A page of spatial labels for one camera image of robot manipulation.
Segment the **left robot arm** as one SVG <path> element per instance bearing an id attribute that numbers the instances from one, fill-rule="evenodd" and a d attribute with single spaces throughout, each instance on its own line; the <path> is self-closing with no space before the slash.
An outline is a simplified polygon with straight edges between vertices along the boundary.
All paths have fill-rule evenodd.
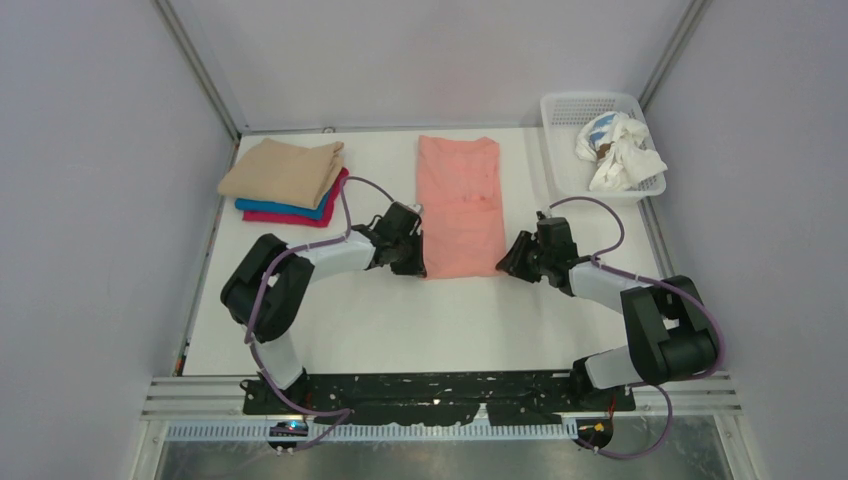
<path id="1" fill-rule="evenodd" d="M 308 287 L 349 272 L 388 267 L 395 275 L 424 278 L 421 217 L 399 202 L 367 225 L 344 235 L 289 246 L 273 234 L 261 236 L 241 260 L 220 294 L 268 383 L 286 390 L 305 375 L 289 333 Z"/>

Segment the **salmon pink t-shirt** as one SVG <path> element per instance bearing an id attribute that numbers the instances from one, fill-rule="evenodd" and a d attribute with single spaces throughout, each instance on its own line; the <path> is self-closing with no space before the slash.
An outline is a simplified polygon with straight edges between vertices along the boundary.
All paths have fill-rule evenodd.
<path id="1" fill-rule="evenodd" d="M 488 137 L 418 138 L 416 203 L 427 279 L 498 274 L 506 254 L 500 153 Z"/>

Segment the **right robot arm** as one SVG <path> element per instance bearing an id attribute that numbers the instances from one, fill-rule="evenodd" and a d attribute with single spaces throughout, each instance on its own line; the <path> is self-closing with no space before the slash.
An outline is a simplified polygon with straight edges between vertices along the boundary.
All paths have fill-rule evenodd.
<path id="1" fill-rule="evenodd" d="M 571 395 L 682 381 L 715 367 L 719 335 L 703 310 L 691 279 L 662 281 L 619 275 L 590 255 L 582 255 L 561 217 L 542 218 L 535 232 L 522 231 L 498 271 L 529 283 L 547 281 L 573 298 L 590 300 L 622 315 L 623 346 L 575 361 Z"/>

